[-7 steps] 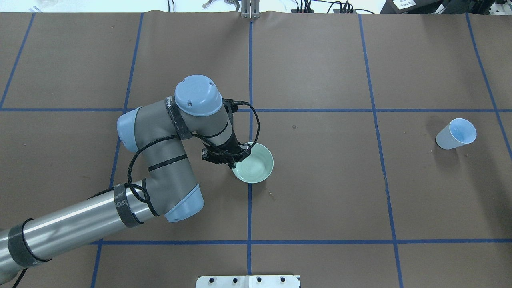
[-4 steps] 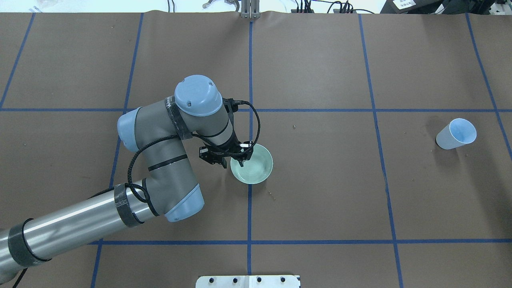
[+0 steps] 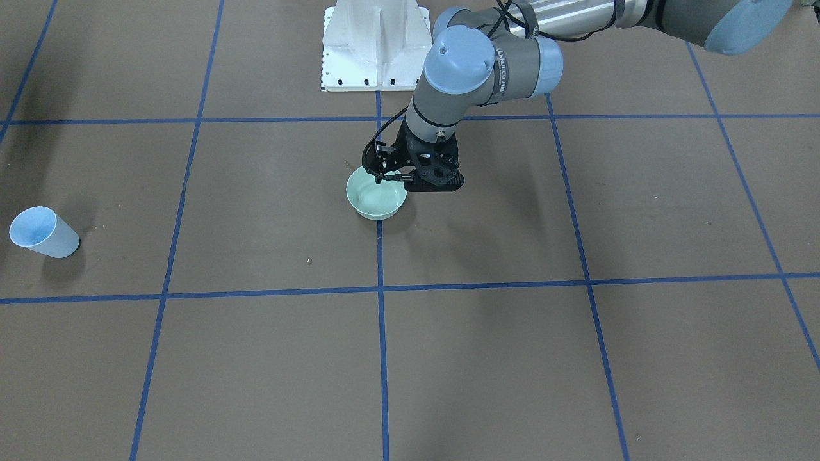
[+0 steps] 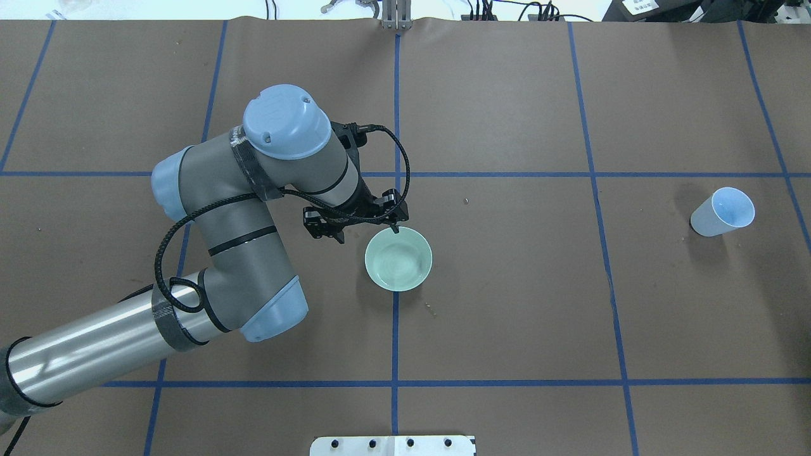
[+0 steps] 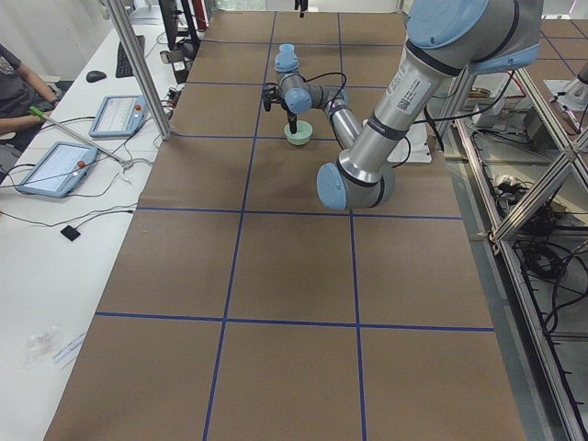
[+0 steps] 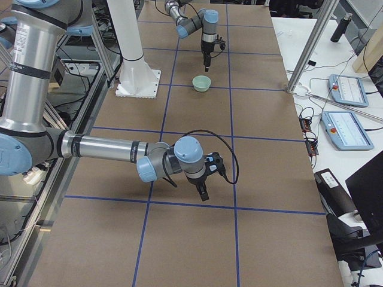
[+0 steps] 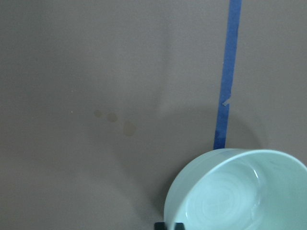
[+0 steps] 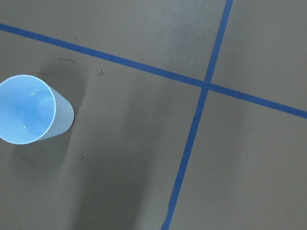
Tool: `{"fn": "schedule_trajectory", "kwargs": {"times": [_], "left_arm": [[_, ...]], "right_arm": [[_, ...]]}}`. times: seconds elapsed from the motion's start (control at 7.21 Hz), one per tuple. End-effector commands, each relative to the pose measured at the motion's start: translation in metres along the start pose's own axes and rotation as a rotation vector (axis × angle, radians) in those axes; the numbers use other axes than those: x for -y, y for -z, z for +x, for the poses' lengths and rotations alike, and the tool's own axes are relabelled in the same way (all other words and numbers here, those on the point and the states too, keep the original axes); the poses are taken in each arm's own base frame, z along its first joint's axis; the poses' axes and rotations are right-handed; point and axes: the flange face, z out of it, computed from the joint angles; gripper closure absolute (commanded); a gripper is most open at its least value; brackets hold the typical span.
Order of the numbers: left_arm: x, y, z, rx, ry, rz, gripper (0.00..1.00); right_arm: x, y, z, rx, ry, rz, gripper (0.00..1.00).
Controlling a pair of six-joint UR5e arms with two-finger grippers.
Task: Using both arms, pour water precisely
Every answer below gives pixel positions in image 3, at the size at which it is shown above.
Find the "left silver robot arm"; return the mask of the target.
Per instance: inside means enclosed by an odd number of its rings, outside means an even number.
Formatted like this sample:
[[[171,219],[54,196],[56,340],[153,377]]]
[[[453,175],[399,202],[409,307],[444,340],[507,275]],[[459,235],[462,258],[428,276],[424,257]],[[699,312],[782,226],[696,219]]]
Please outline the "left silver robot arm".
[[[773,32],[791,1],[503,1],[481,11],[449,8],[394,143],[371,139],[361,166],[376,184],[409,192],[455,191],[464,183],[455,131],[470,107],[550,93],[564,71],[561,43],[610,28],[644,27],[735,56]]]

